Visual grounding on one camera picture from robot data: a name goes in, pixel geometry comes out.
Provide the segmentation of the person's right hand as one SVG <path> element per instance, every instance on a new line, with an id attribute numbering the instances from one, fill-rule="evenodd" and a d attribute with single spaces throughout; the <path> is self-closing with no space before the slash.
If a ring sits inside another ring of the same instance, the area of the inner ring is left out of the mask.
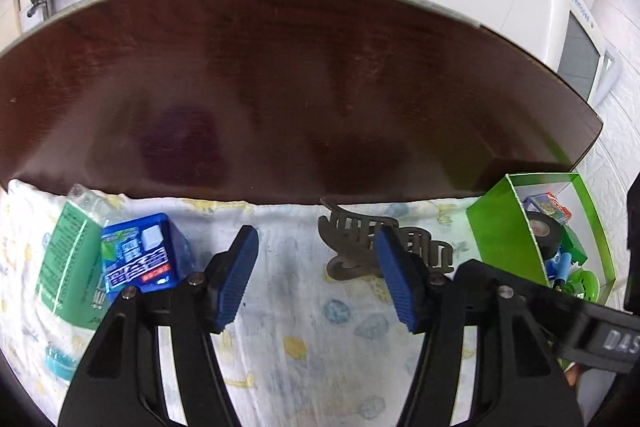
<path id="1" fill-rule="evenodd" d="M 570 387 L 575 387 L 580 376 L 580 366 L 578 364 L 571 365 L 565 372 L 564 376 L 570 385 Z"/>

